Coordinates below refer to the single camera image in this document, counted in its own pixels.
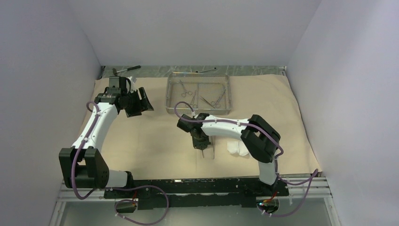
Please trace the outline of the white gauze pad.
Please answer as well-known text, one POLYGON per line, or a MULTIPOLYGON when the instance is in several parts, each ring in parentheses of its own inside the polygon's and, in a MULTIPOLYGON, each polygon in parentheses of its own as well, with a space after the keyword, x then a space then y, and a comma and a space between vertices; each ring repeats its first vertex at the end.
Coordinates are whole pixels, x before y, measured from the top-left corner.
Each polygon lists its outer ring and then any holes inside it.
POLYGON ((227 142, 227 150, 230 154, 239 154, 239 141, 227 142))
POLYGON ((247 147, 245 145, 239 145, 238 154, 239 154, 239 156, 249 155, 249 150, 247 149, 247 147))

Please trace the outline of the silver haemostat clamp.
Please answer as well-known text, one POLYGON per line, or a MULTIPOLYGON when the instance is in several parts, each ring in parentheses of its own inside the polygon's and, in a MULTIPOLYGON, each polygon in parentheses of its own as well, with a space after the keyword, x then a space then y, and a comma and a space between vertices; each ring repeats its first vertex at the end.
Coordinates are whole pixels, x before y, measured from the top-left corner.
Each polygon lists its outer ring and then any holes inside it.
POLYGON ((189 106, 190 108, 197 108, 197 104, 196 104, 196 95, 197 95, 197 90, 194 91, 191 101, 189 102, 189 106))
POLYGON ((214 108, 220 108, 220 107, 221 107, 220 101, 222 100, 222 98, 224 97, 224 95, 225 95, 225 90, 223 90, 223 92, 221 93, 221 95, 218 97, 218 99, 217 99, 216 101, 212 101, 212 102, 211 102, 211 105, 212 105, 214 108))

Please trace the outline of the beige wrapping cloth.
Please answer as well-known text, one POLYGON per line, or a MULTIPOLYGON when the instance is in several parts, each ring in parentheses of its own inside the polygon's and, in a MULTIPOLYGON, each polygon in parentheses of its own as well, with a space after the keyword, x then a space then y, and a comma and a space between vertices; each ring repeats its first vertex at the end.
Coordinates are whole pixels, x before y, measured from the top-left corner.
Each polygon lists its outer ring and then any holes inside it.
MULTIPOLYGON (((279 173, 307 174, 320 165, 307 139, 301 113, 288 79, 282 75, 232 76, 230 119, 257 114, 281 136, 284 153, 278 158, 279 173)), ((167 78, 139 78, 154 111, 128 118, 121 111, 113 121, 101 149, 112 170, 130 171, 134 179, 182 179, 254 177, 258 162, 251 157, 232 155, 229 138, 215 139, 212 148, 193 148, 190 134, 177 127, 178 117, 165 109, 167 78)))

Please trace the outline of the black-handled claw hammer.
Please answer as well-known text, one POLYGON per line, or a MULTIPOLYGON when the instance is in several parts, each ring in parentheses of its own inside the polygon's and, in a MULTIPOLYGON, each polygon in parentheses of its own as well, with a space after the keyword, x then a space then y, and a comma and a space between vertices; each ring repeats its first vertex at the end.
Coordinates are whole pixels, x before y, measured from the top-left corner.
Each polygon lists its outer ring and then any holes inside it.
POLYGON ((118 76, 120 73, 131 71, 131 70, 136 70, 136 69, 140 69, 140 68, 141 68, 140 65, 132 66, 132 67, 129 67, 129 68, 126 68, 126 69, 122 69, 122 70, 117 70, 116 68, 112 68, 112 74, 114 76, 118 76))

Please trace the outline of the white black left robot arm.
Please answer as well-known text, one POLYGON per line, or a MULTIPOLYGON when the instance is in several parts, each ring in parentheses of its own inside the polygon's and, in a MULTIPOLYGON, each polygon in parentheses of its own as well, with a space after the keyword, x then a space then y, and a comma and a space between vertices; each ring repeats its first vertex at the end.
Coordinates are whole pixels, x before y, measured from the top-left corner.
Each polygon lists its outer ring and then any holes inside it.
POLYGON ((113 121, 121 111, 127 117, 152 111, 143 87, 135 88, 133 77, 112 76, 109 84, 87 106, 91 116, 78 139, 69 148, 61 149, 59 161, 67 188, 103 189, 116 187, 124 198, 134 194, 135 184, 128 171, 111 170, 101 149, 113 121))

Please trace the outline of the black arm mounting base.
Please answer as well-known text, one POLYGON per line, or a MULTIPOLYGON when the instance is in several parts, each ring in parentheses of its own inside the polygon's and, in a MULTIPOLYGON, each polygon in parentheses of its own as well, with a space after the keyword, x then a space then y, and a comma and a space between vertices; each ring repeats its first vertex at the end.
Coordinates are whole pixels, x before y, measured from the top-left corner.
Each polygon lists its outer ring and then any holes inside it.
POLYGON ((259 178, 202 178, 133 180, 129 191, 105 190, 105 199, 138 200, 139 210, 177 207, 240 206, 252 208, 262 198, 288 196, 286 183, 273 186, 259 178))

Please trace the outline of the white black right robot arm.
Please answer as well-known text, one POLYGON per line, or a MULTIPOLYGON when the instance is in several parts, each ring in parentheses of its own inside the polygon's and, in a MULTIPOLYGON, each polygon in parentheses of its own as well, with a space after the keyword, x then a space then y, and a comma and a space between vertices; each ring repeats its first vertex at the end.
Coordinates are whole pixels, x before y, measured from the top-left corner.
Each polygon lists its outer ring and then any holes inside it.
POLYGON ((211 137, 227 137, 242 141, 249 154, 258 161, 259 189, 264 195, 271 195, 278 188, 275 153, 280 148, 280 134, 259 115, 249 119, 232 120, 219 118, 208 113, 190 117, 180 116, 177 127, 190 133, 193 147, 208 148, 211 137))

